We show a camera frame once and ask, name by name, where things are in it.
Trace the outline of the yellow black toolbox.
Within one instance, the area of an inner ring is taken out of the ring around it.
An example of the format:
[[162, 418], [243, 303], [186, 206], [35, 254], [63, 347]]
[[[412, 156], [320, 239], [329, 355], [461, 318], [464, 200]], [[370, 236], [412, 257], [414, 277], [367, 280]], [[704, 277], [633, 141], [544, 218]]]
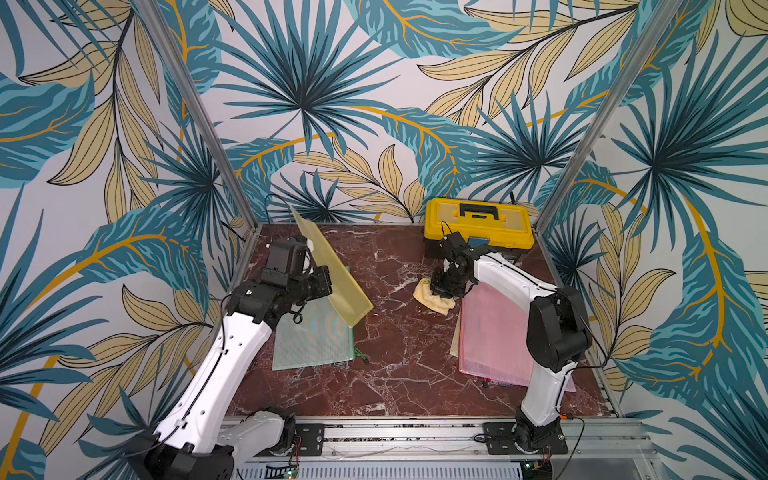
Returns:
[[426, 204], [425, 257], [445, 259], [439, 243], [459, 233], [468, 245], [527, 251], [534, 246], [528, 210], [520, 205], [435, 198]]

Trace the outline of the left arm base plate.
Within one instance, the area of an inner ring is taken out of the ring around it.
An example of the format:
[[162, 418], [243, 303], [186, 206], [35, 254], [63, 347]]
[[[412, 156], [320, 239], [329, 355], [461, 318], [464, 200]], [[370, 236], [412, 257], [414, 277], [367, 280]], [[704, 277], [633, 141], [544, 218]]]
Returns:
[[323, 423], [298, 423], [287, 427], [280, 442], [258, 452], [256, 458], [287, 458], [289, 455], [319, 457], [323, 453], [325, 425]]

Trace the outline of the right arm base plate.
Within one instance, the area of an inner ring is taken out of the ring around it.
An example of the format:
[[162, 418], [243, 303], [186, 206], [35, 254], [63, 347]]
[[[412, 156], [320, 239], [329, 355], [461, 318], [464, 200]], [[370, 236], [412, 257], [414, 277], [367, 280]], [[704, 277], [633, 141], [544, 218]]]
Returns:
[[486, 422], [481, 436], [490, 455], [560, 455], [569, 452], [558, 421], [546, 426]]

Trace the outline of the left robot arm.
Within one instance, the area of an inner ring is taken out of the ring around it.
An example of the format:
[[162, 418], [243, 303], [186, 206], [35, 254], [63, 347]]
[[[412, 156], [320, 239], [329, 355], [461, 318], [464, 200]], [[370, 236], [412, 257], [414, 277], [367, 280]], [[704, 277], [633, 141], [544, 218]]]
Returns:
[[223, 318], [199, 370], [150, 431], [134, 437], [125, 457], [141, 479], [233, 479], [255, 454], [285, 437], [285, 418], [259, 411], [224, 430], [231, 400], [256, 355], [287, 314], [331, 295], [329, 269], [312, 256], [311, 240], [274, 241], [266, 264], [224, 299]]

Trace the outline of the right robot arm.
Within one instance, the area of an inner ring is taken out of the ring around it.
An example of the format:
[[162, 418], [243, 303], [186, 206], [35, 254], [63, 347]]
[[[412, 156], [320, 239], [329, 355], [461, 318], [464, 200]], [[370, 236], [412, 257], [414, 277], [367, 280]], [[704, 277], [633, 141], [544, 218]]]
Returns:
[[459, 232], [429, 240], [426, 255], [444, 261], [433, 271], [433, 293], [460, 299], [472, 287], [487, 285], [527, 316], [526, 347], [534, 361], [530, 384], [514, 429], [496, 437], [528, 455], [566, 453], [560, 426], [562, 399], [572, 372], [592, 345], [579, 292], [532, 276], [489, 245], [471, 246]]

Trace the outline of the aluminium front rail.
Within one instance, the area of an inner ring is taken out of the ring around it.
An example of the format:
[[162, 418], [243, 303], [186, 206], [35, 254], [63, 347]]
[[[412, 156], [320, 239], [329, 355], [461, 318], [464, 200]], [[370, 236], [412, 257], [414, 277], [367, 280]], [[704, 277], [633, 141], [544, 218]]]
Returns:
[[[229, 430], [240, 422], [224, 418], [222, 428]], [[363, 459], [391, 455], [400, 458], [447, 455], [458, 461], [469, 454], [491, 456], [481, 436], [486, 422], [515, 422], [515, 419], [474, 417], [284, 417], [285, 431], [298, 423], [323, 423], [323, 453], [326, 460]], [[660, 461], [644, 425], [628, 418], [576, 418], [560, 421], [569, 452], [560, 455], [501, 455], [517, 457], [522, 462], [536, 458], [550, 462], [559, 457], [571, 466], [584, 459], [618, 460], [632, 463], [642, 479], [657, 479]]]

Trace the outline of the green-zip clear mesh bag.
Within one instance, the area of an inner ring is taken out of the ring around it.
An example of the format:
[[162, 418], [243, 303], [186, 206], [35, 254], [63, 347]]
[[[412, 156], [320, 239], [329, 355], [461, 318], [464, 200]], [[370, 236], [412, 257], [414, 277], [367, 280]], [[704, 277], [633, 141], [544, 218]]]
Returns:
[[318, 299], [306, 304], [302, 320], [284, 315], [277, 325], [272, 370], [336, 364], [353, 360], [353, 331], [340, 318], [331, 302]]

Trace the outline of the cream wiping cloth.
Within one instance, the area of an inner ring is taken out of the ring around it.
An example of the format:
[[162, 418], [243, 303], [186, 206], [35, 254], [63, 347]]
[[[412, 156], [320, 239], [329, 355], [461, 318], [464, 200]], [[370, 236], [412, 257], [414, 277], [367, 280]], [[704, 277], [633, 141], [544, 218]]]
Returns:
[[441, 315], [448, 313], [456, 306], [456, 301], [452, 298], [443, 298], [432, 292], [431, 281], [427, 278], [421, 279], [414, 292], [413, 298], [429, 310]]

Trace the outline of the pink red-zip mesh bag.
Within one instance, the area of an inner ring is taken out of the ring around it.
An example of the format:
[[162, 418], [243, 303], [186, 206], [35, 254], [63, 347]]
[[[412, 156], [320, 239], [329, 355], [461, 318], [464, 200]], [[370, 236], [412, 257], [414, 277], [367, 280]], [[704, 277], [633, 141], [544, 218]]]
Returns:
[[459, 371], [527, 387], [534, 361], [526, 346], [528, 314], [496, 289], [480, 284], [461, 303]]

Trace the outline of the yellow-green mesh document bag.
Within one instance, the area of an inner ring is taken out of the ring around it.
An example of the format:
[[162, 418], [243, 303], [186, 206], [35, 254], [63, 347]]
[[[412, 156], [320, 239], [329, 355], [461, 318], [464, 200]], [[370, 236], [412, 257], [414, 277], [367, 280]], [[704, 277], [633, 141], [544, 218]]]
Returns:
[[361, 286], [342, 263], [318, 226], [304, 219], [297, 210], [290, 206], [289, 210], [301, 234], [313, 243], [313, 257], [318, 265], [329, 269], [333, 293], [329, 301], [341, 320], [353, 328], [373, 309], [373, 304], [364, 293]]

